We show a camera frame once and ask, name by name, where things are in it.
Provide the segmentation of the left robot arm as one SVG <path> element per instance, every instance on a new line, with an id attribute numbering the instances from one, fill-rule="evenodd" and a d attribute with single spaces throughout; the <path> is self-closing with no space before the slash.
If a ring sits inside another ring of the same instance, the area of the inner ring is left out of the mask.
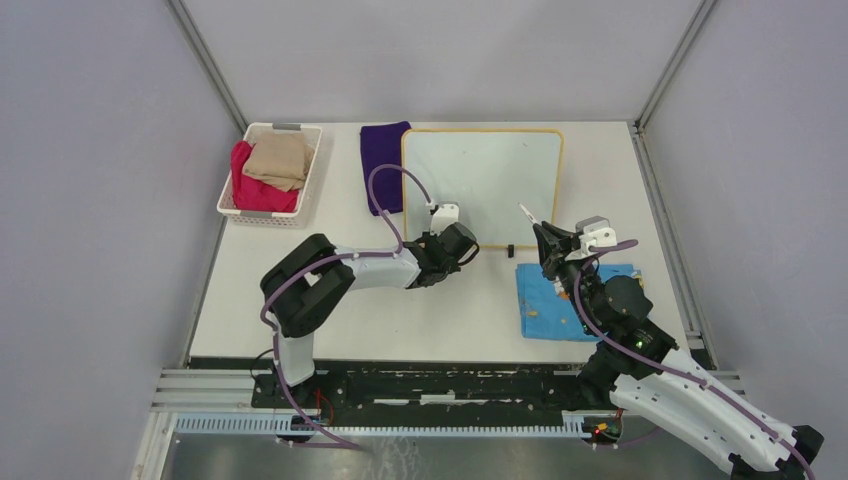
<path id="1" fill-rule="evenodd" d="M 346 294 L 431 287 L 460 272 L 479 251 L 474 234 L 459 222 L 379 250 L 335 245 L 321 233 L 309 236 L 260 280 L 260 320 L 273 331 L 278 397 L 295 408 L 312 399 L 314 333 Z"/>

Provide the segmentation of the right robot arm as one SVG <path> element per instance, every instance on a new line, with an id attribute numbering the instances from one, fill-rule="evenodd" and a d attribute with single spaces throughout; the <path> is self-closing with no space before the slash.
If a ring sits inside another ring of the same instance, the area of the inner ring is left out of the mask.
<path id="1" fill-rule="evenodd" d="M 650 319 L 652 302 L 636 278 L 603 279 L 605 254 L 636 246 L 618 240 L 608 219 L 574 230 L 532 223 L 543 276 L 565 294 L 596 351 L 580 371 L 577 392 L 591 408 L 609 402 L 685 442 L 732 479 L 812 479 L 824 437 L 755 408 L 717 380 Z"/>

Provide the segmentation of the white orange marker pen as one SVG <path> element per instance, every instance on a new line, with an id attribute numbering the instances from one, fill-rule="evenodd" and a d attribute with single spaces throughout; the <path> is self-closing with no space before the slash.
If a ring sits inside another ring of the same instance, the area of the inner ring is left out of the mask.
<path id="1" fill-rule="evenodd" d="M 540 222 L 536 219 L 536 217 L 528 210 L 528 208 L 524 204 L 519 203 L 519 208 L 521 209 L 521 211 L 523 212 L 523 214 L 525 215 L 525 217 L 529 220 L 529 222 L 531 224 L 533 224 L 533 225 L 539 225 L 540 224 Z"/>

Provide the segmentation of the yellow framed whiteboard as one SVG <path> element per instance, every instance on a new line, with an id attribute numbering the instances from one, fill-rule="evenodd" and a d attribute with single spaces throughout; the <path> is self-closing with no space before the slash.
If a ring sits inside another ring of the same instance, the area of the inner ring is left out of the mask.
<path id="1" fill-rule="evenodd" d="M 427 198 L 457 203 L 459 220 L 484 248 L 532 248 L 531 223 L 555 220 L 565 137 L 552 128 L 414 128 L 401 140 L 404 234 L 429 227 Z"/>

